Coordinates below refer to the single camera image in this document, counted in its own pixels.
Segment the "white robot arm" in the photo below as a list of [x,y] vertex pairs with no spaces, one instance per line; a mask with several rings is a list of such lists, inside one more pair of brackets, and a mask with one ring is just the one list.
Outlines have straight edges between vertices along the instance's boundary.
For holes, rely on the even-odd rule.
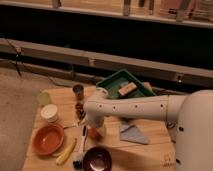
[[109,116],[176,122],[174,171],[213,171],[213,90],[112,100],[97,88],[84,110],[95,128]]

